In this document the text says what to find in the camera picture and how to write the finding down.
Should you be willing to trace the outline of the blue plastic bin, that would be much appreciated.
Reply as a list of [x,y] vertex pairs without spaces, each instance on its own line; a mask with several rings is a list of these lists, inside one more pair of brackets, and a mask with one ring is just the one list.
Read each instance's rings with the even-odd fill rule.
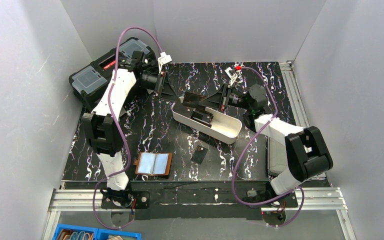
[[140,240],[135,232],[58,224],[50,240]]

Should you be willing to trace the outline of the black card stack near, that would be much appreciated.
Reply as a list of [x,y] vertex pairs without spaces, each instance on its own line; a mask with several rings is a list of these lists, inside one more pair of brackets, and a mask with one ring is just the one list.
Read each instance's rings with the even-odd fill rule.
[[212,126],[212,120],[213,120],[213,114],[212,113],[209,113],[209,112],[200,112],[200,111],[194,111],[193,115],[191,116],[191,119],[200,123],[200,124],[203,124],[207,127],[211,127]]

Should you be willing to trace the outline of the black VIP card on mat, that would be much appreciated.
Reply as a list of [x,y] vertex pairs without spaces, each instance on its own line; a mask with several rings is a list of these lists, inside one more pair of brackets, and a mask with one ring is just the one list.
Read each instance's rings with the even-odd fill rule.
[[195,148],[190,160],[196,164],[201,165],[202,162],[204,161],[205,157],[206,157],[207,152],[208,152],[207,148],[205,148],[201,145],[198,145]]

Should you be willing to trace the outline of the brown leather card holder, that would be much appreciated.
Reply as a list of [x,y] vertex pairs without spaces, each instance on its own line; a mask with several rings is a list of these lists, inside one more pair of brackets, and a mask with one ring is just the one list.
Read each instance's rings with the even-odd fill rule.
[[134,161],[135,174],[146,176],[168,176],[172,163],[172,153],[140,152]]

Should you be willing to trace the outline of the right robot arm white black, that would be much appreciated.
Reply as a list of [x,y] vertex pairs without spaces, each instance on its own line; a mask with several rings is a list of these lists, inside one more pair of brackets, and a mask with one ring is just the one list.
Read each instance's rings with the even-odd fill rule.
[[333,159],[319,128],[303,128],[277,117],[278,108],[267,87],[254,84],[248,92],[224,86],[201,98],[198,105],[211,108],[233,106],[245,110],[243,122],[255,132],[281,143],[286,150],[287,168],[265,187],[267,200],[284,196],[308,179],[333,168]]

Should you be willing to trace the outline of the white oblong tray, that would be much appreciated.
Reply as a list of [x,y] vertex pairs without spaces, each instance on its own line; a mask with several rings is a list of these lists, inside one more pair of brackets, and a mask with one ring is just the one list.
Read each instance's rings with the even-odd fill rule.
[[225,144],[233,144],[243,127],[240,120],[209,107],[199,111],[176,102],[171,110],[177,122]]

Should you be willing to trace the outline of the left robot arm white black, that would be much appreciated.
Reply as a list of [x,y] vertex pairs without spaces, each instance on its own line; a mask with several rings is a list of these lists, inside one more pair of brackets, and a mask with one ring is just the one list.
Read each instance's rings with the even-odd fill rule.
[[164,65],[172,62],[172,57],[164,51],[155,57],[152,51],[134,50],[125,55],[114,49],[103,61],[97,66],[111,76],[97,105],[83,114],[82,123],[88,144],[104,168],[107,188],[124,191],[129,183],[126,170],[132,156],[120,115],[129,96],[135,88],[141,88],[171,101],[179,97],[166,80]]

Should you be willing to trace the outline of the black vip card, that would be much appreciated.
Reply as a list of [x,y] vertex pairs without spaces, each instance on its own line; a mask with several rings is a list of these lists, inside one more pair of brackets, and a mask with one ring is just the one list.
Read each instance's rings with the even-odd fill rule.
[[207,152],[208,152],[207,148],[205,148],[201,145],[198,145],[195,148],[190,160],[196,164],[201,165],[202,162],[204,161],[205,157],[206,157]]
[[186,91],[183,96],[182,104],[184,106],[190,107],[190,108],[200,108],[202,107],[200,105],[200,101],[206,99],[207,97],[204,95],[192,93]]

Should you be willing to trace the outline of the black toolbox clear lids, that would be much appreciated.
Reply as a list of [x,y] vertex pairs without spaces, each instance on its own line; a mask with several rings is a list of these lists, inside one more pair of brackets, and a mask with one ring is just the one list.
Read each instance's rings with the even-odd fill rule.
[[[156,59],[152,48],[136,37],[130,37],[120,44],[119,57],[130,59],[134,51],[143,52],[149,62]],[[74,96],[88,112],[98,105],[105,93],[113,74],[115,59],[116,49],[113,48],[69,76]]]

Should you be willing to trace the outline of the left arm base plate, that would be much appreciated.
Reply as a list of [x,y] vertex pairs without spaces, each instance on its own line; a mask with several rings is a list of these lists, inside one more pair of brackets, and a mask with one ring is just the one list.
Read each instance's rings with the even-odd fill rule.
[[104,193],[101,201],[102,209],[134,209],[142,210],[150,207],[151,195],[148,191],[132,191],[126,197],[108,198]]

